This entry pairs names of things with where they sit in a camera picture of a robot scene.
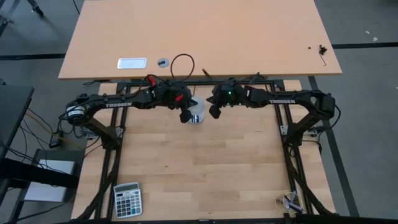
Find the wooden tabletop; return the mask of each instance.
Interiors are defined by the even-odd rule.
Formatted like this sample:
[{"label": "wooden tabletop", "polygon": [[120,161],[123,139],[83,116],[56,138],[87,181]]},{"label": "wooden tabletop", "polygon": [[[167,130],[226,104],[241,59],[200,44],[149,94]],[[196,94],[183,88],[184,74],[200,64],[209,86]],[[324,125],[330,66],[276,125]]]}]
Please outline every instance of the wooden tabletop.
[{"label": "wooden tabletop", "polygon": [[[296,80],[285,81],[285,87],[301,89]],[[195,96],[206,98],[212,88],[197,86]],[[115,91],[116,84],[102,84],[99,92]],[[307,114],[305,108],[295,105],[291,112],[296,122]],[[101,110],[96,118],[109,124],[111,113],[111,109]],[[206,113],[199,125],[180,123],[178,114],[179,111],[167,108],[128,109],[118,183],[140,183],[143,214],[127,219],[114,216],[113,220],[283,216],[285,211],[275,206],[275,198],[289,192],[289,183],[273,106],[223,108],[220,119]],[[304,142],[300,152],[308,186],[333,211],[317,145]],[[72,218],[79,216],[96,194],[103,158],[101,148],[87,155]]]},{"label": "wooden tabletop", "polygon": [[[313,0],[102,0],[84,2],[59,78],[169,77],[158,60],[182,53],[195,60],[193,76],[203,68],[214,76],[341,73]],[[120,70],[119,58],[147,65]],[[191,68],[181,57],[173,70],[185,77]]]}]

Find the white label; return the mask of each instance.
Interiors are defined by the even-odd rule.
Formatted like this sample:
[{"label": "white label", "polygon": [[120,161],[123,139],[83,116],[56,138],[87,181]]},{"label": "white label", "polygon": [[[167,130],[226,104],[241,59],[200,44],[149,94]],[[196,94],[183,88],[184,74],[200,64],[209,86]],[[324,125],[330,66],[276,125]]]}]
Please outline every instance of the white label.
[{"label": "white label", "polygon": [[146,66],[146,58],[119,58],[118,61],[118,69],[140,69]]}]

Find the gray floor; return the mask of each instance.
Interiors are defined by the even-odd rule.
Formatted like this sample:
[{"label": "gray floor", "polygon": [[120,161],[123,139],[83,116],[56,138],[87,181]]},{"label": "gray floor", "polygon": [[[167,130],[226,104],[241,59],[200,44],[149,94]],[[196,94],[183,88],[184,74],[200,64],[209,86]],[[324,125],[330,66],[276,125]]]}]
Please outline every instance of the gray floor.
[{"label": "gray floor", "polygon": [[[9,25],[0,37],[0,55],[64,53],[71,39],[78,14],[71,0],[38,0],[47,16],[39,19],[28,3],[21,0],[11,16]],[[376,37],[378,42],[398,41],[398,1],[396,0],[316,0],[315,1],[333,44],[366,43]],[[7,11],[12,1],[6,1]],[[81,7],[83,1],[76,0]],[[335,127],[336,139],[353,189],[354,197],[363,217],[398,219],[398,201],[394,200],[398,185],[398,48],[336,50],[343,75],[318,77],[323,91],[336,98],[342,117]],[[98,85],[83,86],[83,82],[58,81],[62,59],[0,61],[0,77],[9,84],[32,85],[35,93],[30,107],[55,127],[57,117],[65,103],[79,93],[95,93]],[[310,88],[307,78],[300,78]],[[40,137],[50,136],[33,121],[26,118],[30,128]],[[69,136],[79,145],[85,144]],[[344,197],[336,170],[327,148],[326,136],[323,162],[337,211],[347,215]],[[28,154],[39,146],[28,137]],[[23,136],[18,132],[13,145],[24,150]],[[63,150],[74,150],[70,146]],[[0,208],[0,222],[9,218],[18,190],[7,194]],[[39,212],[54,203],[27,203],[23,215]],[[54,223],[67,221],[72,205],[54,210],[21,223]]]}]

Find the wooden table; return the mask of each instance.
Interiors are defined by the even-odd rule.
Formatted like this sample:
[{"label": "wooden table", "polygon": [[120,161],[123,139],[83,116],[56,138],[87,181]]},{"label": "wooden table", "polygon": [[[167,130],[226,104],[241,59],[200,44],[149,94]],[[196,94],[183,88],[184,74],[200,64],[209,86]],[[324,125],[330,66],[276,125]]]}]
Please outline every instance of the wooden table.
[{"label": "wooden table", "polygon": [[[194,58],[193,76],[203,68],[214,76],[341,73],[313,0],[102,0],[84,2],[59,78],[169,77],[170,66],[157,61],[181,53]],[[120,70],[119,58],[147,65]],[[178,58],[174,74],[191,67]]]},{"label": "wooden table", "polygon": [[[297,80],[285,81],[285,87],[301,90]],[[207,98],[212,88],[197,86],[195,96]],[[99,92],[115,91],[116,84],[102,84]],[[295,122],[307,114],[301,106],[290,108]],[[111,113],[101,110],[96,118],[109,124]],[[144,207],[138,217],[113,220],[282,217],[275,198],[289,191],[289,183],[272,105],[223,108],[220,119],[206,113],[199,125],[181,124],[178,114],[167,108],[128,109],[118,183],[139,182]],[[333,211],[317,145],[303,142],[300,152],[308,186]],[[84,211],[98,189],[104,153],[97,149],[84,161],[72,218]]]}]

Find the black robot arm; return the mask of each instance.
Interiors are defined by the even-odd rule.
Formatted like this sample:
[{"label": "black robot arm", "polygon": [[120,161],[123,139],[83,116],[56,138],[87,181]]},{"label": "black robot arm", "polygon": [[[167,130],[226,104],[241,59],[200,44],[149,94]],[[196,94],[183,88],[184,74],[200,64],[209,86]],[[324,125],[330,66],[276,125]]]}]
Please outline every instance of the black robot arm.
[{"label": "black robot arm", "polygon": [[104,108],[136,107],[148,110],[156,106],[181,109],[180,121],[186,123],[191,118],[189,107],[196,105],[191,91],[182,83],[170,83],[155,76],[149,76],[152,86],[131,94],[87,95],[82,94],[67,104],[65,116],[74,126],[84,126],[101,137],[104,149],[116,149],[120,146],[114,127],[106,127],[94,118],[94,114]]},{"label": "black robot arm", "polygon": [[221,107],[244,105],[250,108],[262,108],[269,104],[297,104],[308,110],[308,114],[298,123],[290,124],[287,128],[287,144],[300,146],[305,131],[319,121],[329,120],[335,115],[335,99],[329,94],[318,90],[279,91],[268,92],[251,86],[242,87],[231,78],[213,89],[213,96],[207,99],[213,105],[210,114],[219,118]]}]

